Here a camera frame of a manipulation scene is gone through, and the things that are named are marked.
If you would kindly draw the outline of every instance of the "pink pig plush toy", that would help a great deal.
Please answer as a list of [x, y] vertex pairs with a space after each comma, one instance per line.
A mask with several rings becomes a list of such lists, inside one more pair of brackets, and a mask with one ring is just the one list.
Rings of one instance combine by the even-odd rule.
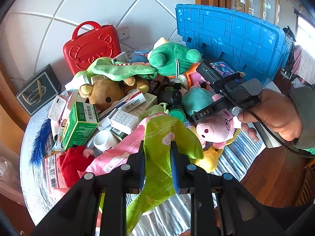
[[[216, 101], [221, 97], [220, 94], [215, 94], [212, 98]], [[234, 129], [240, 128], [241, 122], [226, 109], [199, 122], [196, 127], [198, 135], [205, 141], [212, 142], [216, 149], [224, 148], [226, 141], [233, 138]]]

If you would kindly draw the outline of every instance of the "phone screen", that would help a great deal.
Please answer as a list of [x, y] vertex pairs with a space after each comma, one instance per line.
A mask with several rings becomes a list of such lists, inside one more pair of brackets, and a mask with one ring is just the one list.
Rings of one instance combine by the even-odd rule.
[[224, 62], [212, 62], [209, 63], [214, 70], [216, 70], [220, 75], [222, 75], [223, 77], [235, 74], [235, 71], [230, 68], [230, 66]]

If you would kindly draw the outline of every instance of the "gold handle on gift box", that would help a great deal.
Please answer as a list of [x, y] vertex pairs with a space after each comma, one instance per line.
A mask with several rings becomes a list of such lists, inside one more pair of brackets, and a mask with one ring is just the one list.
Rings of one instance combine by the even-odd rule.
[[[38, 87], [39, 99], [35, 104], [39, 103], [42, 100], [42, 96], [43, 96], [42, 84], [40, 83], [39, 79], [37, 79], [37, 87]], [[35, 105], [34, 103], [31, 103], [30, 101], [27, 100], [27, 98], [24, 96], [24, 93], [22, 94], [22, 97], [25, 100], [25, 102], [28, 103], [29, 105]]]

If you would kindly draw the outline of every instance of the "green medicine box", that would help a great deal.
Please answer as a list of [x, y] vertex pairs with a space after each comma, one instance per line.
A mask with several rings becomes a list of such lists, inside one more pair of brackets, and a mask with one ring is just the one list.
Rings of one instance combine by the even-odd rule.
[[76, 101], [62, 133], [65, 150], [72, 145], [84, 145], [98, 124], [95, 106]]

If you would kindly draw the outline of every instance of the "pink snack bag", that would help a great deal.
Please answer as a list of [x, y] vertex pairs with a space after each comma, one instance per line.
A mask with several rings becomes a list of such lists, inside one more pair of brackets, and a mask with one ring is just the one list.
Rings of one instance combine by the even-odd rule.
[[45, 159], [45, 170], [47, 179], [47, 188], [49, 194], [53, 193], [53, 188], [64, 188], [66, 184], [63, 180], [62, 174], [57, 164], [57, 158], [65, 152], [53, 154]]
[[91, 172], [96, 176], [107, 174], [114, 168], [125, 164], [130, 154], [139, 151], [140, 143], [144, 139], [145, 124], [150, 118], [167, 115], [163, 112], [155, 113], [144, 118], [138, 125], [137, 129], [129, 136], [125, 137], [115, 148], [106, 150], [86, 168], [84, 172], [79, 172], [80, 177], [85, 173]]

